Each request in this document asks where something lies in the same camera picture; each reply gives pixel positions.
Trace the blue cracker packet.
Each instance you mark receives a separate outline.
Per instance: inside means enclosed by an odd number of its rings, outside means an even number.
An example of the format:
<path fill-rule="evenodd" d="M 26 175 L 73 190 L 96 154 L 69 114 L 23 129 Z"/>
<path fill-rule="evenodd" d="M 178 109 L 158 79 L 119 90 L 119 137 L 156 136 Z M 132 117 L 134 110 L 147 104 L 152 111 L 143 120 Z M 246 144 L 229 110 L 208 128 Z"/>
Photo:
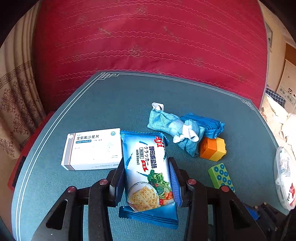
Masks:
<path fill-rule="evenodd" d="M 165 135 L 121 131 L 120 137 L 127 205 L 120 207 L 119 217 L 178 228 Z"/>

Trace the green dotted toy brick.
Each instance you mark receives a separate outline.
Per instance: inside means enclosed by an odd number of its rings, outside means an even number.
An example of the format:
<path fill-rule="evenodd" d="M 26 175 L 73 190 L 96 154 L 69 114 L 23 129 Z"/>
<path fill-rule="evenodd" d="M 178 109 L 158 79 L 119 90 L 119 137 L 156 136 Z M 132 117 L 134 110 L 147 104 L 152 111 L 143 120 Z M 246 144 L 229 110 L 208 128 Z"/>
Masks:
<path fill-rule="evenodd" d="M 235 188 L 233 182 L 230 179 L 229 173 L 224 163 L 219 163 L 208 169 L 208 174 L 213 183 L 214 188 L 219 189 L 221 186 L 229 187 L 233 192 Z"/>

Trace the red balloon glue packet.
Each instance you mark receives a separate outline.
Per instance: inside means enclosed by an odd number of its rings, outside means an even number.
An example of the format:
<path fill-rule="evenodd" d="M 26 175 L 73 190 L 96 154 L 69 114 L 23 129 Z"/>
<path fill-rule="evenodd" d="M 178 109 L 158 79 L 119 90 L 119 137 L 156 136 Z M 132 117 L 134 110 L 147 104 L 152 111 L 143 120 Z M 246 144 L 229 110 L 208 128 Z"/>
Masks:
<path fill-rule="evenodd" d="M 287 199 L 288 199 L 288 202 L 290 205 L 292 205 L 295 200 L 295 187 L 294 187 L 293 183 L 290 186 Z"/>

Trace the white medicine box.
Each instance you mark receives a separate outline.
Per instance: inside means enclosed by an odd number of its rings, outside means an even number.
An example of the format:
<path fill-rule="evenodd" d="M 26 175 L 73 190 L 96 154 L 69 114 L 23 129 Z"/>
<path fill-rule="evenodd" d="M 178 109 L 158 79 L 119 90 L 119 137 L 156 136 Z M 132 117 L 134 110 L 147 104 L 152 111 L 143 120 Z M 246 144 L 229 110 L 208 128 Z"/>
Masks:
<path fill-rule="evenodd" d="M 69 171 L 117 168 L 122 159 L 120 129 L 69 133 L 61 166 Z"/>

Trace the white plastic bag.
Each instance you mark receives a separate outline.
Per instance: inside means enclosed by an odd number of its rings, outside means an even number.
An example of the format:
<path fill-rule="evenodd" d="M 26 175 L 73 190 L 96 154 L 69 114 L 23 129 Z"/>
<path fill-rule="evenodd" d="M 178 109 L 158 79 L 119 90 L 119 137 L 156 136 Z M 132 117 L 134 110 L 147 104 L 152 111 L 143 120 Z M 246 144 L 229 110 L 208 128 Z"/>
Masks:
<path fill-rule="evenodd" d="M 280 147 L 276 154 L 276 164 L 278 172 L 276 183 L 280 185 L 283 197 L 288 202 L 287 197 L 291 184 L 293 183 L 295 187 L 295 159 L 290 151 Z"/>

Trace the orange yellow toy brick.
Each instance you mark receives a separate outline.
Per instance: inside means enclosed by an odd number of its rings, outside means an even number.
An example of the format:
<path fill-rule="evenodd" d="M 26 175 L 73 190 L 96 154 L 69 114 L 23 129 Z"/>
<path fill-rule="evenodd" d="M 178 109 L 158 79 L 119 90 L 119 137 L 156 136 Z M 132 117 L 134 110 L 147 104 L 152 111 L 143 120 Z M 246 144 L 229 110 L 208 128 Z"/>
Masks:
<path fill-rule="evenodd" d="M 218 162 L 227 153 L 226 144 L 222 138 L 204 137 L 200 144 L 200 157 L 203 159 Z"/>

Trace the blue cloth pouch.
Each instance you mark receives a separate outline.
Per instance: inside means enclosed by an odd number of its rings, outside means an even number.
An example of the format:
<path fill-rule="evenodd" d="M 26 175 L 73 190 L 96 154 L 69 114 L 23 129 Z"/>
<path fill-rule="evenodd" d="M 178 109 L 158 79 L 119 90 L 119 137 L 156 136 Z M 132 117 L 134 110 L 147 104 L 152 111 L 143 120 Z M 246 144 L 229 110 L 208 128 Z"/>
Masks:
<path fill-rule="evenodd" d="M 192 157 L 198 155 L 198 145 L 205 132 L 195 120 L 181 120 L 177 115 L 165 112 L 164 105 L 156 102 L 152 103 L 147 127 L 169 134 L 173 142 Z"/>

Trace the small blue snack wrapper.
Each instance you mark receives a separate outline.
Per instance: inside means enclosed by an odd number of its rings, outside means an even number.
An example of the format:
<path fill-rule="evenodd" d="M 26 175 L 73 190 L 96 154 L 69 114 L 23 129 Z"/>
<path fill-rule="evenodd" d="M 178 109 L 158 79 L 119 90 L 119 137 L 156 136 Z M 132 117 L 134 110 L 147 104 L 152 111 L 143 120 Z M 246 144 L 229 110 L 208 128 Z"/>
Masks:
<path fill-rule="evenodd" d="M 204 137 L 217 138 L 223 131 L 225 124 L 220 120 L 207 118 L 204 116 L 198 116 L 193 113 L 181 116 L 182 121 L 193 120 L 197 122 L 197 125 L 205 128 Z"/>

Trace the clear plastic bowl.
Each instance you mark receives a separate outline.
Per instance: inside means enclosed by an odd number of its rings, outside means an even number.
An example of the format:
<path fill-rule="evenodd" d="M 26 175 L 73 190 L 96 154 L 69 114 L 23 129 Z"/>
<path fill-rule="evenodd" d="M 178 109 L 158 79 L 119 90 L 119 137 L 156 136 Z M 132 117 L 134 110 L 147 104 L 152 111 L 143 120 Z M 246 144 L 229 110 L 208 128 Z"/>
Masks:
<path fill-rule="evenodd" d="M 295 208 L 295 156 L 291 149 L 278 147 L 273 170 L 278 199 L 290 211 Z"/>

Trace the floral bed quilt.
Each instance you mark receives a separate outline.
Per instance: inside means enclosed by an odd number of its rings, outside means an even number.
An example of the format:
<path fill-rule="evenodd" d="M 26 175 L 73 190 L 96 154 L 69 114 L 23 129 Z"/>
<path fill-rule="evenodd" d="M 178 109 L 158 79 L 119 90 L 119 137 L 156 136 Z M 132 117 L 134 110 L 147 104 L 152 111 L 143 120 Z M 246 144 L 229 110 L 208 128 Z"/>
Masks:
<path fill-rule="evenodd" d="M 267 122 L 277 144 L 295 156 L 295 114 L 288 113 L 280 104 L 265 94 L 260 113 Z"/>

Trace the beige patterned curtain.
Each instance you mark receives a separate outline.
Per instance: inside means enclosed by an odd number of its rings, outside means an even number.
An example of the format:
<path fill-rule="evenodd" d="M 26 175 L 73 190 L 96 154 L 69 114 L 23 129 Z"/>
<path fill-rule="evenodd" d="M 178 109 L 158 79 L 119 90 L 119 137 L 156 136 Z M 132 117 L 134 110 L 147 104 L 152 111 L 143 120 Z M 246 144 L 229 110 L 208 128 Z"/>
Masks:
<path fill-rule="evenodd" d="M 11 173 L 44 120 L 33 73 L 33 33 L 40 4 L 21 17 L 1 46 L 1 171 Z"/>

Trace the plaid pillow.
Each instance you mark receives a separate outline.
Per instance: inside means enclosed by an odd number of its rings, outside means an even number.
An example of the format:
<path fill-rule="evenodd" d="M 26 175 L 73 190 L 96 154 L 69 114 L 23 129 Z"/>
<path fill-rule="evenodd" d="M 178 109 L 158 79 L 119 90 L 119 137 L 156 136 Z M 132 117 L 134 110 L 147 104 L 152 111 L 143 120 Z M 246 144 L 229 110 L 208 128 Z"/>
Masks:
<path fill-rule="evenodd" d="M 270 96 L 275 102 L 277 102 L 279 105 L 281 105 L 283 108 L 285 107 L 285 102 L 286 100 L 280 96 L 278 93 L 276 93 L 275 91 L 267 88 L 265 90 L 265 93 Z"/>

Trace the white sliding wardrobe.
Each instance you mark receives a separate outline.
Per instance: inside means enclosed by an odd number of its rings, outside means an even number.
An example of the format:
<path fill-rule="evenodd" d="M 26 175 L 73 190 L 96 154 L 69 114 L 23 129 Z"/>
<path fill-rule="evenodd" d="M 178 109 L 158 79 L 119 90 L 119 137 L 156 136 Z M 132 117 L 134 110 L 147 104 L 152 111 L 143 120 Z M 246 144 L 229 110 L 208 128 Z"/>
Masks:
<path fill-rule="evenodd" d="M 285 99 L 285 110 L 295 114 L 295 89 L 296 89 L 296 63 L 295 48 L 286 44 L 285 62 L 277 93 Z"/>

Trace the red upright mattress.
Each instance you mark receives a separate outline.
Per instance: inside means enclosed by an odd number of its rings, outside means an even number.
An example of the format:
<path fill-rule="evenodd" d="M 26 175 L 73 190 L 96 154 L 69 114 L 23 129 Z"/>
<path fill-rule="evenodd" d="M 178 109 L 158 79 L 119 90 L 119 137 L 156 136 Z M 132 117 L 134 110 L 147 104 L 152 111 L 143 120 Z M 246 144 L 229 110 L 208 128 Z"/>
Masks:
<path fill-rule="evenodd" d="M 118 70 L 210 84 L 260 106 L 267 36 L 257 1 L 41 1 L 33 63 L 47 112 L 96 72 Z"/>

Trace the framed wall photo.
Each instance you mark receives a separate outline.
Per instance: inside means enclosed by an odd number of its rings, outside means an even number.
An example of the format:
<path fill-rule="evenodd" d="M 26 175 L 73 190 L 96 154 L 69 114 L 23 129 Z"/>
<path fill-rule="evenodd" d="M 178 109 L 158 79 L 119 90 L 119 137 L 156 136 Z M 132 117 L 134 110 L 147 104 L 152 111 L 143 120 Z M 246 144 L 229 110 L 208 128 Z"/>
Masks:
<path fill-rule="evenodd" d="M 265 28 L 266 28 L 266 34 L 267 34 L 267 39 L 268 39 L 268 47 L 269 49 L 272 48 L 272 43 L 273 43 L 273 31 L 269 27 L 268 23 L 265 21 Z"/>

